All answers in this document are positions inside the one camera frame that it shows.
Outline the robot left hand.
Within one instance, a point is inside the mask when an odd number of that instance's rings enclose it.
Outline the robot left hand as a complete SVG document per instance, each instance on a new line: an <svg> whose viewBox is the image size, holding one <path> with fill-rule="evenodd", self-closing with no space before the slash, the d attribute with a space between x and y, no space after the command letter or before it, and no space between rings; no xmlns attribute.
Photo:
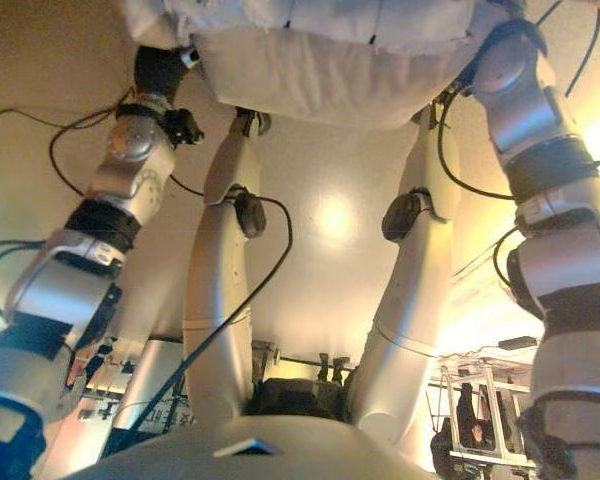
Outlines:
<svg viewBox="0 0 600 480"><path fill-rule="evenodd" d="M194 46L172 50L140 46L134 60L136 91L160 95L173 104L182 80L199 60Z"/></svg>

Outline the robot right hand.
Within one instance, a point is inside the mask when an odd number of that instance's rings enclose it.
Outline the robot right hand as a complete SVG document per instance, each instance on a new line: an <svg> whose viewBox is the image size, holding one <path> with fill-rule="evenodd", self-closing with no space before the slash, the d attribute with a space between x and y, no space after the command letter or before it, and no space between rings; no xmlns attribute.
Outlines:
<svg viewBox="0 0 600 480"><path fill-rule="evenodd" d="M482 54L496 43L518 34L526 36L544 55L548 54L548 46L539 27L535 23L523 18L515 18L496 26L487 35L478 53Z"/></svg>

